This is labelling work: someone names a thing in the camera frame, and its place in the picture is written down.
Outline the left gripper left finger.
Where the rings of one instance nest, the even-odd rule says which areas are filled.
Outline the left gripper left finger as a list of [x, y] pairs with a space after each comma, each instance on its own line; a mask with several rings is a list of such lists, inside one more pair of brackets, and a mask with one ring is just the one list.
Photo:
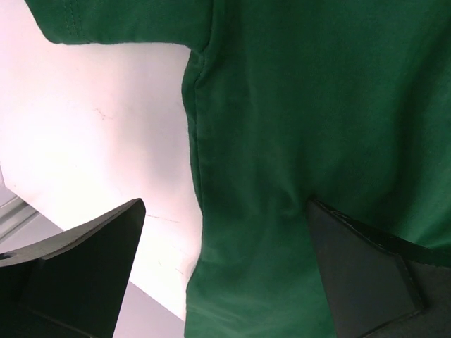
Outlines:
[[2, 337], [112, 337], [146, 208], [133, 199], [1, 254]]

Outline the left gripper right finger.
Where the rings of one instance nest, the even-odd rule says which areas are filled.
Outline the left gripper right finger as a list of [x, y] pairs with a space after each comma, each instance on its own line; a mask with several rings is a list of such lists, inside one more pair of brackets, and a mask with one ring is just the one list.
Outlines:
[[337, 337], [450, 336], [450, 253], [316, 199], [307, 224]]

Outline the green t shirt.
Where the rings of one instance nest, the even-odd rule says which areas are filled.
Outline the green t shirt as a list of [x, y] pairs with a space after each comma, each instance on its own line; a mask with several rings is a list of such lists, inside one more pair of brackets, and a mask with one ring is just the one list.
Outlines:
[[164, 42], [203, 216], [186, 337], [333, 337], [315, 196], [450, 249], [449, 1], [29, 1], [55, 44]]

